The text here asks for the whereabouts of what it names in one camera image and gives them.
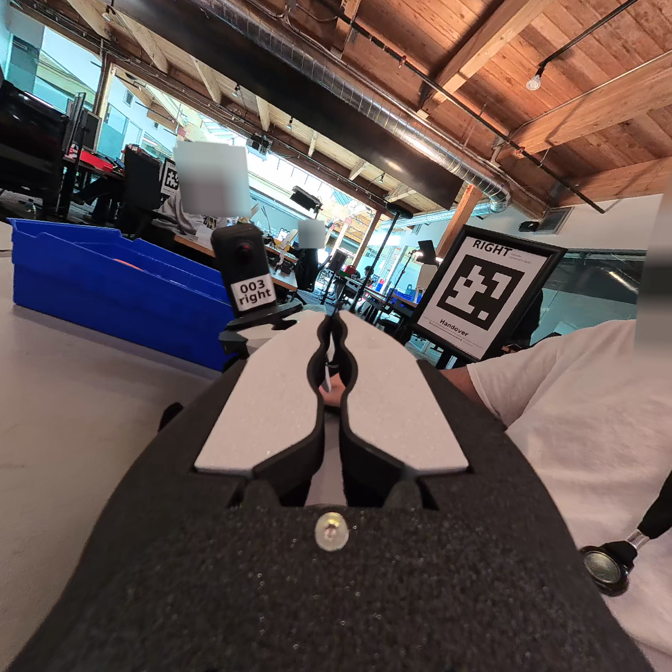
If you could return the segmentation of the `black badge reel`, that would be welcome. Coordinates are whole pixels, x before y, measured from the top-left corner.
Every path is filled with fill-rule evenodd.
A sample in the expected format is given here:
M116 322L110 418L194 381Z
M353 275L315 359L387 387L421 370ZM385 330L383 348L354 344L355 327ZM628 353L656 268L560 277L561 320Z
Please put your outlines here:
M650 541L637 529L625 540L600 546L587 545L579 552L583 566L598 590L607 597L619 597L629 588L630 574L639 551Z

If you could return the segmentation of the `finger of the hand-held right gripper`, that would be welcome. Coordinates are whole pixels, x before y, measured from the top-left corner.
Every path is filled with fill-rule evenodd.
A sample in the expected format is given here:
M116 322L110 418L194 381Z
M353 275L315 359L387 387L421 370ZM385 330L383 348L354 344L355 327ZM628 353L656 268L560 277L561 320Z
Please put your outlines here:
M316 337L322 325L322 313L315 310L301 310L281 319L278 335L290 337Z

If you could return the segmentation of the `black office chair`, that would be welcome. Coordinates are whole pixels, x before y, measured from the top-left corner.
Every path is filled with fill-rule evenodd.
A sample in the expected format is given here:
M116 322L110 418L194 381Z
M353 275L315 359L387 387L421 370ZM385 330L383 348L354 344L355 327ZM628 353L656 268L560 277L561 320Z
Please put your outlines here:
M130 239L141 237L161 205L161 165L137 145L124 149L124 190L119 228Z
M298 254L298 260L294 268L296 285L298 290L312 292L315 281L320 272L317 248L302 248Z

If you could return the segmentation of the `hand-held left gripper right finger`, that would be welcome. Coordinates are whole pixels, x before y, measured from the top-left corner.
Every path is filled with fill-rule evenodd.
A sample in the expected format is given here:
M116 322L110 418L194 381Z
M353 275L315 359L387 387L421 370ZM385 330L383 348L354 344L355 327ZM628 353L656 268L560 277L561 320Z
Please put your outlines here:
M356 447L392 458L412 475L462 473L458 440L420 367L393 337L349 312L337 314L341 413Z

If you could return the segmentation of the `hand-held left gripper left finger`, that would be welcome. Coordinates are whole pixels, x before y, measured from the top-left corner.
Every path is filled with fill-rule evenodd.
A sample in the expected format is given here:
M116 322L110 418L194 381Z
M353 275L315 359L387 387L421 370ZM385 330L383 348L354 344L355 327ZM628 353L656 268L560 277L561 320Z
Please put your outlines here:
M248 358L196 458L201 473L252 473L254 468L308 437L318 399L308 365L319 355L316 337L275 333Z

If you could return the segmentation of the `small fiducial sign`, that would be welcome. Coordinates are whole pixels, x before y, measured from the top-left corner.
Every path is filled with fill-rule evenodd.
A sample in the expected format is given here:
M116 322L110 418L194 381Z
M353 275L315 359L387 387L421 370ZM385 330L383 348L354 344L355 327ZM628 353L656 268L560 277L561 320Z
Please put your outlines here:
M180 189L180 180L177 167L172 158L165 158L160 173L159 181L163 200L167 200Z

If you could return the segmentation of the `black white fiducial sign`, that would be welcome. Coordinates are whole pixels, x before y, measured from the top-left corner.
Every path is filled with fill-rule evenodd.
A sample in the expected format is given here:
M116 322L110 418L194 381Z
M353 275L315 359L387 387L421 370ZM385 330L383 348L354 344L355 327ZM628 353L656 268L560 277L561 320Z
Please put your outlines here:
M411 317L412 333L467 363L494 357L566 254L464 226Z

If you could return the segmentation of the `blue plastic bin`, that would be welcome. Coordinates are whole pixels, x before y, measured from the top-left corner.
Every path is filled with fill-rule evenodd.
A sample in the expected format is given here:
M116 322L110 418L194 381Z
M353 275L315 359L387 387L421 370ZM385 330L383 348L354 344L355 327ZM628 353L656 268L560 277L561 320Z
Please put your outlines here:
M234 316L217 271L116 229L9 223L16 305L223 370Z

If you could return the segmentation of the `wooden work table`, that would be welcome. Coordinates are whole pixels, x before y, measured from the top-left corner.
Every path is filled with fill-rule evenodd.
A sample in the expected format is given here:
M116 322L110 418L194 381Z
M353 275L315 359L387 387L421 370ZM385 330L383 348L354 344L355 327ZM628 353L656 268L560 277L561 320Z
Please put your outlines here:
M209 240L199 239L197 236L191 236L189 234L176 234L174 236L174 240L176 243L184 247L189 247L213 259L215 257L212 245L210 244ZM269 268L270 275L275 285L285 288L291 292L296 292L298 290L296 277L293 271L284 273L280 269L276 269L271 264L269 264Z

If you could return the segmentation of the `wooden support post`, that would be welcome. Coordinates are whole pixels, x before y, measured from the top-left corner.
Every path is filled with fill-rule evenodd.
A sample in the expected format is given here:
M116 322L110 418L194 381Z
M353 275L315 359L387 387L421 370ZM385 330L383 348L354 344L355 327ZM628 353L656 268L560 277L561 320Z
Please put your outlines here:
M465 189L455 213L443 232L440 242L436 248L436 256L444 258L452 246L458 233L462 230L468 219L472 216L473 210L483 197L483 192L475 186L469 184Z

